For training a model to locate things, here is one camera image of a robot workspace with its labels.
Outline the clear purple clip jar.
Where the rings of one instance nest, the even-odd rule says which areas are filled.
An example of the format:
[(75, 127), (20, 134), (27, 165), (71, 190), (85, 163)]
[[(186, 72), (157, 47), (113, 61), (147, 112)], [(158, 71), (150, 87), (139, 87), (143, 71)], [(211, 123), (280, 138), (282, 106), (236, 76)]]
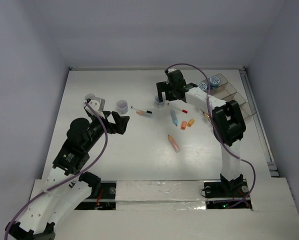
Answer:
[(128, 103), (125, 100), (119, 100), (116, 103), (116, 108), (117, 111), (122, 115), (126, 114), (129, 111)]

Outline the red capped white marker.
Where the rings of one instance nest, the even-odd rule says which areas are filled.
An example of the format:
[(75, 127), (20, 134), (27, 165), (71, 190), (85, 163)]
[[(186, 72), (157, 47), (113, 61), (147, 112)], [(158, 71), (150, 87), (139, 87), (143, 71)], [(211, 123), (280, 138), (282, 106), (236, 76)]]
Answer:
[(167, 105), (168, 105), (169, 107), (175, 109), (175, 110), (178, 110), (178, 111), (182, 112), (182, 113), (185, 113), (185, 114), (188, 113), (187, 110), (185, 110), (185, 109), (183, 109), (182, 107), (176, 105), (175, 103), (168, 102)]

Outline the blue lidded jar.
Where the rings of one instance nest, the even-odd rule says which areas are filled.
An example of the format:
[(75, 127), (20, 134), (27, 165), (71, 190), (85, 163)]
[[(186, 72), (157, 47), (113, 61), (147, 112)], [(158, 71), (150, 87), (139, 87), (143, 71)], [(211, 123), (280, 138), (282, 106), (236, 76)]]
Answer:
[(211, 88), (217, 88), (221, 83), (221, 79), (218, 76), (214, 75), (209, 78), (209, 83)]
[(208, 92), (208, 85), (205, 82), (198, 82), (197, 87), (200, 88), (203, 92), (207, 93)]

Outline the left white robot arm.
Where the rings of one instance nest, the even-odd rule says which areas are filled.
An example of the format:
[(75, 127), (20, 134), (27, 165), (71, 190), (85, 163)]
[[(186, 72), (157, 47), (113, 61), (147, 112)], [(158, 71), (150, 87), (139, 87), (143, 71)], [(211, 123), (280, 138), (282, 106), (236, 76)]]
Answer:
[(95, 111), (90, 103), (84, 104), (90, 120), (80, 117), (70, 123), (40, 193), (8, 223), (5, 239), (11, 236), (16, 240), (53, 240), (55, 230), (83, 200), (101, 193), (100, 177), (85, 165), (89, 151), (102, 136), (123, 135), (130, 117), (115, 111)]

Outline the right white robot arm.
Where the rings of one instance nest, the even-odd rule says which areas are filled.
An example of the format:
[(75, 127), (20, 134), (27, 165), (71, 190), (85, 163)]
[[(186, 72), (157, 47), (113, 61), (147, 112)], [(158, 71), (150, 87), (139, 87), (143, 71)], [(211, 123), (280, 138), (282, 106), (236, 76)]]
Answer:
[(164, 71), (167, 80), (156, 84), (158, 99), (163, 95), (168, 101), (180, 100), (208, 112), (213, 133), (221, 145), (222, 169), (220, 173), (220, 192), (233, 195), (243, 183), (240, 168), (240, 146), (246, 131), (246, 124), (239, 104), (235, 100), (225, 101), (210, 94), (215, 78), (206, 78), (207, 90), (194, 83), (186, 83), (182, 72), (175, 68)]

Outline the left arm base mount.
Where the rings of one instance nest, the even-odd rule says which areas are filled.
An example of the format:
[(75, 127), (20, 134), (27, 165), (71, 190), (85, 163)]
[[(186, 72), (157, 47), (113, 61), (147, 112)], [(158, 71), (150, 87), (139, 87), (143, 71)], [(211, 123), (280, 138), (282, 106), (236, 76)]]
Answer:
[(100, 177), (88, 171), (80, 175), (79, 180), (88, 184), (91, 194), (75, 210), (111, 211), (116, 209), (116, 181), (102, 181)]

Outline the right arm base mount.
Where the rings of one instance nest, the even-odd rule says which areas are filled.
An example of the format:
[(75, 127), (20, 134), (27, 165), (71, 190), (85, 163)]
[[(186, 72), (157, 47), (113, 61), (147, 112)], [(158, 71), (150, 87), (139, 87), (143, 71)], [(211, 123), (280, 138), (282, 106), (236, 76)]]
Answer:
[(207, 181), (203, 184), (200, 195), (205, 198), (208, 210), (252, 209), (249, 188), (243, 175), (228, 181), (220, 175), (218, 181)]

